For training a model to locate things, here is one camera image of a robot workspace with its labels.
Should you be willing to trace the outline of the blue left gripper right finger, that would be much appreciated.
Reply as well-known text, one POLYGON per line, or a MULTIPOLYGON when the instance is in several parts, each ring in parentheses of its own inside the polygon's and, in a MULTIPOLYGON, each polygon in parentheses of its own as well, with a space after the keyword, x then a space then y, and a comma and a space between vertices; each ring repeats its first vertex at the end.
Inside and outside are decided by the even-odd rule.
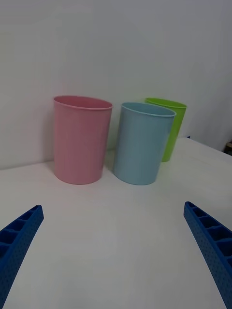
POLYGON ((184 218, 200 248, 226 308, 232 308, 232 232, 187 201, 184 218))

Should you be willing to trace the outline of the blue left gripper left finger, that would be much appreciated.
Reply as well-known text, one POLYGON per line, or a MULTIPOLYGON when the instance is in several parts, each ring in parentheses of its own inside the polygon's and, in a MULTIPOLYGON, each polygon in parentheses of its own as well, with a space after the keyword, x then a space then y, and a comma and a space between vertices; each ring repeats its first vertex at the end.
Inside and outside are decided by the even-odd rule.
POLYGON ((0 308, 43 220, 42 206, 36 205, 0 231, 0 308))

